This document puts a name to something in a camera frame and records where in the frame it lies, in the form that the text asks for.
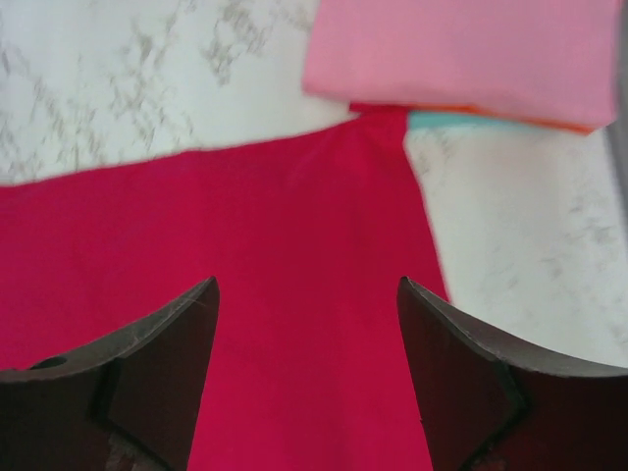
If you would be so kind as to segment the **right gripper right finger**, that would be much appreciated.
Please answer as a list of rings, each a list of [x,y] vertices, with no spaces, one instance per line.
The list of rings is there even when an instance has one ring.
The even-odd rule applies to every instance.
[[[518,338],[407,278],[397,312],[434,469],[626,469],[626,369]]]

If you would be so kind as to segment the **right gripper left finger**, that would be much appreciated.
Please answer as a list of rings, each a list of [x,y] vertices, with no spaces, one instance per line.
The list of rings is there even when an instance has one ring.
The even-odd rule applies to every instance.
[[[103,338],[2,371],[2,469],[186,469],[219,304],[210,278]]]

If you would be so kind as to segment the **red t shirt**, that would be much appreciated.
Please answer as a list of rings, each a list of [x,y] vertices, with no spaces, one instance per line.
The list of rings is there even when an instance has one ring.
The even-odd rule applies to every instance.
[[[445,292],[406,116],[1,191],[1,363],[130,323],[207,278],[220,314],[193,470],[427,470],[396,312]]]

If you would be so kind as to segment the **orange folded t shirt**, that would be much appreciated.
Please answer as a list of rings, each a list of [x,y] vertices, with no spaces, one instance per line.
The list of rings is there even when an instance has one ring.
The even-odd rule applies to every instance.
[[[580,124],[566,123],[560,121],[553,121],[550,119],[541,119],[541,118],[526,118],[515,115],[504,115],[499,113],[494,113],[490,110],[475,107],[472,105],[418,105],[411,109],[412,111],[428,111],[428,112],[448,112],[448,113],[462,113],[462,114],[473,114],[473,115],[483,115],[490,116],[495,118],[501,118],[506,120],[518,121],[536,124],[536,127],[544,128],[544,129],[553,129],[560,131],[570,131],[575,132],[582,135],[591,134],[595,128],[588,127]]]

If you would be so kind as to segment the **teal folded t shirt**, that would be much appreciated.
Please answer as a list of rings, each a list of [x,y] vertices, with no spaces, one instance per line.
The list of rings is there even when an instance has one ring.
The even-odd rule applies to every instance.
[[[412,111],[408,114],[408,128],[410,130],[495,126],[535,127],[536,124],[462,113]]]

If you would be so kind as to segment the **pink folded t shirt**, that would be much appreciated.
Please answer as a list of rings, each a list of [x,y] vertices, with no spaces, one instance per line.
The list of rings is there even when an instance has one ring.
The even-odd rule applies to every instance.
[[[302,85],[358,105],[472,105],[600,129],[618,1],[324,1]]]

